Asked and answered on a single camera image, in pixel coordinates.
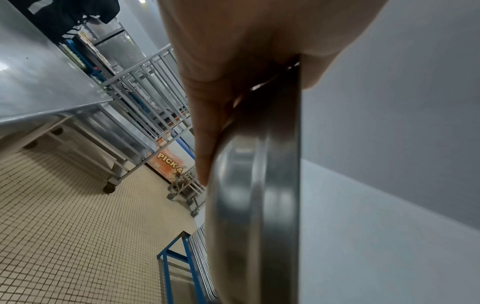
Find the black wheel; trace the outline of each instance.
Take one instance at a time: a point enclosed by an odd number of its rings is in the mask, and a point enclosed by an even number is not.
[[[114,184],[107,182],[106,185],[105,185],[105,187],[103,187],[103,192],[104,192],[105,194],[114,193],[116,187],[117,187],[117,186],[115,186]]]
[[[36,140],[34,140],[34,141],[26,144],[23,148],[24,148],[24,149],[33,149],[33,148],[36,147],[38,144],[39,144],[39,142],[36,141]]]
[[[60,134],[63,133],[63,132],[64,132],[64,129],[63,129],[62,127],[60,127],[60,128],[56,128],[56,129],[53,130],[51,133],[52,133],[53,135],[57,135],[57,136],[58,136],[58,135],[60,135]]]

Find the black garment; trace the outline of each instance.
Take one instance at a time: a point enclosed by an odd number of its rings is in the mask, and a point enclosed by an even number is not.
[[[22,11],[39,0],[10,0]],[[120,12],[118,0],[53,0],[33,16],[35,25],[53,42],[63,35],[78,30],[91,17],[109,23]]]

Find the hand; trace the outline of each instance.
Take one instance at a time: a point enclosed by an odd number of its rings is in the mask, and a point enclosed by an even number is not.
[[[159,0],[195,133],[196,169],[208,183],[233,101],[300,54],[314,85],[387,0]]]

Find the metal bowl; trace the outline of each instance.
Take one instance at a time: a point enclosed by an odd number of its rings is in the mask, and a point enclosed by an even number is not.
[[[206,245],[222,303],[297,303],[300,67],[251,91],[222,132]]]

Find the blue stand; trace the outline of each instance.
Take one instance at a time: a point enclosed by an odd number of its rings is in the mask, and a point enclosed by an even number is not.
[[[181,238],[183,242],[183,247],[185,248],[186,256],[177,253],[173,250],[170,250],[170,247],[173,246],[179,239]],[[170,271],[169,271],[169,262],[168,257],[175,258],[179,261],[187,263],[190,266],[191,276],[193,278],[193,284],[195,286],[195,293],[196,298],[198,300],[198,304],[206,304],[204,293],[202,291],[202,287],[200,286],[199,276],[195,269],[194,260],[192,257],[192,253],[189,249],[189,242],[190,242],[190,234],[183,231],[180,233],[173,241],[168,244],[159,254],[156,255],[156,259],[163,259],[163,275],[165,277],[165,291],[166,291],[166,300],[167,304],[174,304],[174,296],[172,294],[172,283],[170,281]]]

